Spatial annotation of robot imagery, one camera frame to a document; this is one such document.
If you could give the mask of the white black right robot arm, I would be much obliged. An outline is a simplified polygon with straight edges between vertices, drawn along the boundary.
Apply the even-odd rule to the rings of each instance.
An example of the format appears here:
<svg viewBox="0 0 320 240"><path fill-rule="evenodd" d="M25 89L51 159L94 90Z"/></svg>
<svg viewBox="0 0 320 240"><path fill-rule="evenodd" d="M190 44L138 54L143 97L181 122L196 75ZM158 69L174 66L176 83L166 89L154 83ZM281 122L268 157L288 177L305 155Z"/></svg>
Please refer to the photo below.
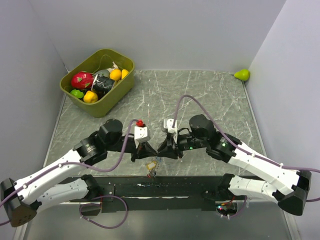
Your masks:
<svg viewBox="0 0 320 240"><path fill-rule="evenodd" d="M163 120L162 130L166 138L157 150L159 157L179 159L184 151L204 148L213 159L242 168L257 177L225 174L217 187L223 199L232 196L258 198L276 203L289 214L303 214L311 186L312 173L309 170L284 168L238 138L222 132L203 114L189 120L187 134L180 134L172 118Z"/></svg>

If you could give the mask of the yellow key tag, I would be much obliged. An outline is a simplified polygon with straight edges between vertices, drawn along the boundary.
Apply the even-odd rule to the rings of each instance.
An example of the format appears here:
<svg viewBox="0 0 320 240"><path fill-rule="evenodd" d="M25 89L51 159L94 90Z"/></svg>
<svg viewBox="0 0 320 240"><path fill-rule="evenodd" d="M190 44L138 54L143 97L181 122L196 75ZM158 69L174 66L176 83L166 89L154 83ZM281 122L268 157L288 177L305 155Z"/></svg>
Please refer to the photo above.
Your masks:
<svg viewBox="0 0 320 240"><path fill-rule="evenodd" d="M157 166L157 163L154 162L154 161L152 161L152 162L150 162L150 163L148 163L148 164L146 165L146 167L147 167L148 170L152 170L152 169L154 169L156 166Z"/></svg>

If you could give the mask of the metal disc with key rings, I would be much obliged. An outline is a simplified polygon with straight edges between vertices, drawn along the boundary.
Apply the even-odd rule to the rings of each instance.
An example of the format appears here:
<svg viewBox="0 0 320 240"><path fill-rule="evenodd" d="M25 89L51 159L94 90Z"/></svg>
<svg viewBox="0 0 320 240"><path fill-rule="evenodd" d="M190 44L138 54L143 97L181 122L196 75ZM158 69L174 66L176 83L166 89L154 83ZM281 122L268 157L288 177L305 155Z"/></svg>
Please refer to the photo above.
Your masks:
<svg viewBox="0 0 320 240"><path fill-rule="evenodd" d="M150 163L146 165L148 170L147 177L148 178L155 178L157 174L157 169L159 168L160 163L162 162L162 158L156 156Z"/></svg>

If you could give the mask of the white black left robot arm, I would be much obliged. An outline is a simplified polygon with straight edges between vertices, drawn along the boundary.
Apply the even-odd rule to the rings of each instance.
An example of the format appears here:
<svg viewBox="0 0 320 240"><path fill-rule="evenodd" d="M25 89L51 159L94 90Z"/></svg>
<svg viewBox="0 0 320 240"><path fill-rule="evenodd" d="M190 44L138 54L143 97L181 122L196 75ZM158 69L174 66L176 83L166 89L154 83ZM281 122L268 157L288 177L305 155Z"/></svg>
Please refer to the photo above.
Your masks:
<svg viewBox="0 0 320 240"><path fill-rule="evenodd" d="M108 152L130 153L132 160L156 156L149 145L150 131L137 119L134 133L123 135L123 124L109 119L99 130L84 138L65 155L31 174L13 180L7 178L0 184L0 205L4 207L8 223L19 227L32 220L38 212L51 206L76 199L95 200L101 189L92 175L62 184L61 182L83 168L99 171L94 165L105 160Z"/></svg>

